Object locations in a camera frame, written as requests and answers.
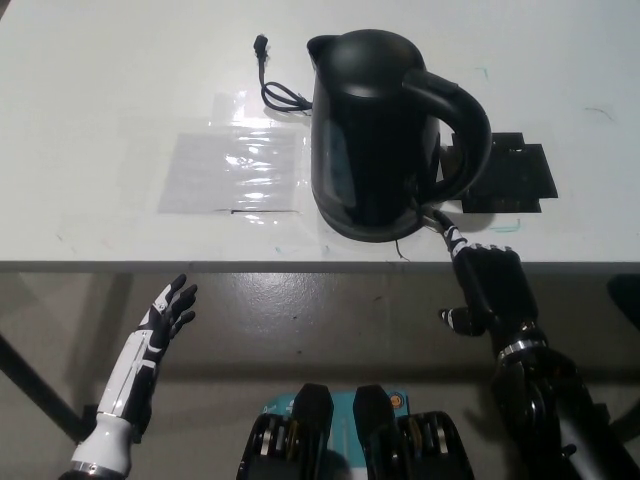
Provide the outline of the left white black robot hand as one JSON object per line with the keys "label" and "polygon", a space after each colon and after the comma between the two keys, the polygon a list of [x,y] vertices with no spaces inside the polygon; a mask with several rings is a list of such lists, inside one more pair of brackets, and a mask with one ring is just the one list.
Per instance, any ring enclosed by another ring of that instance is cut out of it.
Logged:
{"label": "left white black robot hand", "polygon": [[126,421],[141,441],[152,415],[160,364],[182,327],[195,318],[197,286],[184,274],[170,282],[128,336],[111,372],[97,412]]}

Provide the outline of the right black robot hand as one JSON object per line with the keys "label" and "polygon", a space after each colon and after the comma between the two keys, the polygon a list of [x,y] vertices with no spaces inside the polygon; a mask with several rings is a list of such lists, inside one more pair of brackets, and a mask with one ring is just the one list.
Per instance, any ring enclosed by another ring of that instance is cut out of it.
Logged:
{"label": "right black robot hand", "polygon": [[443,212],[432,218],[440,225],[453,271],[466,305],[439,311],[456,334],[479,337],[488,333],[494,355],[545,346],[537,326],[538,307],[519,255],[509,247],[473,243]]}

